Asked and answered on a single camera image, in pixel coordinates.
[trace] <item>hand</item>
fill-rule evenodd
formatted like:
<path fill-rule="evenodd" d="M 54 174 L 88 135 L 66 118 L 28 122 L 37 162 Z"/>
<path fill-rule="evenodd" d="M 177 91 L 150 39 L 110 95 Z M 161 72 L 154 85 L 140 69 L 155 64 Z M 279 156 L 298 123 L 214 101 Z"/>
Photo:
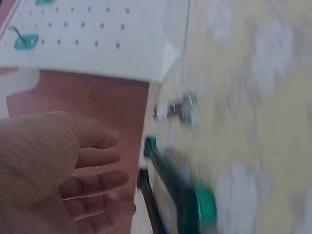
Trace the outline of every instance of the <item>hand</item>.
<path fill-rule="evenodd" d="M 0 120 L 0 233 L 104 234 L 131 219 L 124 171 L 73 177 L 116 163 L 119 134 L 63 112 Z"/>

